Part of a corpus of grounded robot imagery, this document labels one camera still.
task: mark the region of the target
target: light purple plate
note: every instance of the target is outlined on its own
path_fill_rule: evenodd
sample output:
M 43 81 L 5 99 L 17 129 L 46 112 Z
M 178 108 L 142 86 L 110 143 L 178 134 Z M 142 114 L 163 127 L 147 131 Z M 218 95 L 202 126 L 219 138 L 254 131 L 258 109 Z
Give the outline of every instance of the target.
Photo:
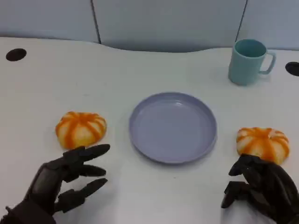
M 212 111 L 200 100 L 178 92 L 143 100 L 129 121 L 131 141 L 150 159 L 179 164 L 209 153 L 217 139 Z

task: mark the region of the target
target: pumpkin-shaped bun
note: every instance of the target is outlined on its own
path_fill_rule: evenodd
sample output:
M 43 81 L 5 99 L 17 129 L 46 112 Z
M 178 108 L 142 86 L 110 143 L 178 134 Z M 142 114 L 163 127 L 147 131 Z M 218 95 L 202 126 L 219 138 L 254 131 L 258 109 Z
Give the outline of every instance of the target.
M 289 155 L 289 140 L 272 128 L 244 127 L 238 131 L 237 151 L 239 155 L 255 155 L 279 165 Z
M 106 132 L 106 121 L 96 113 L 68 112 L 56 125 L 63 148 L 75 149 L 99 141 Z

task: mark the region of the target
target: white table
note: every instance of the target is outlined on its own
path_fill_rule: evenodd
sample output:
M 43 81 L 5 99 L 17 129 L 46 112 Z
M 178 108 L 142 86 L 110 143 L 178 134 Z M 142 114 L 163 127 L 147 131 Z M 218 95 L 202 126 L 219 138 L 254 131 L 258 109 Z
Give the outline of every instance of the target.
M 24 48 L 17 62 L 8 51 Z M 107 119 L 101 143 L 111 150 L 91 164 L 109 182 L 86 203 L 55 215 L 58 224 L 258 224 L 268 220 L 244 203 L 221 210 L 241 127 L 273 127 L 290 139 L 283 168 L 299 186 L 299 77 L 285 71 L 299 52 L 277 50 L 269 79 L 240 87 L 227 77 L 231 49 L 193 53 L 132 52 L 75 41 L 0 38 L 0 209 L 15 206 L 39 166 L 62 155 L 54 129 L 67 111 Z M 218 122 L 215 149 L 185 166 L 164 166 L 136 152 L 128 137 L 133 108 L 151 94 L 179 91 L 204 101 Z M 64 184 L 79 189 L 91 179 Z

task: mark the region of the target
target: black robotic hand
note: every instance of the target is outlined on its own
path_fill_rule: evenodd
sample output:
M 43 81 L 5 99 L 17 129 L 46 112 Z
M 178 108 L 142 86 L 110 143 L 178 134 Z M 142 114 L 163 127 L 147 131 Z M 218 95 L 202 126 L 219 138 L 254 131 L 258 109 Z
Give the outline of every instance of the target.
M 110 145 L 88 149 L 78 147 L 65 152 L 59 159 L 44 163 L 23 201 L 13 209 L 7 207 L 8 214 L 0 224 L 55 224 L 52 217 L 55 212 L 67 212 L 82 205 L 85 198 L 100 189 L 107 179 L 94 180 L 79 191 L 71 189 L 58 196 L 62 181 L 71 182 L 79 176 L 104 176 L 104 169 L 85 165 L 84 162 L 105 154 L 109 149 Z
M 243 154 L 229 175 L 241 175 L 245 182 L 230 181 L 224 193 L 222 208 L 234 200 L 246 200 L 277 224 L 299 224 L 299 196 L 290 176 L 273 162 Z

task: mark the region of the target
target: light blue mug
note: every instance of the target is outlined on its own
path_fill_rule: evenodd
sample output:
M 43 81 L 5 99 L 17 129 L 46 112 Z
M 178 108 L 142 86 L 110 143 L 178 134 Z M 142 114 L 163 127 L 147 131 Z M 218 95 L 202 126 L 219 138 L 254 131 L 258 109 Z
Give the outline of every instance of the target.
M 272 55 L 270 67 L 266 71 L 260 71 L 266 54 Z M 251 39 L 239 40 L 233 47 L 228 77 L 237 85 L 249 85 L 258 79 L 259 74 L 268 75 L 275 62 L 275 53 L 268 52 L 261 42 Z

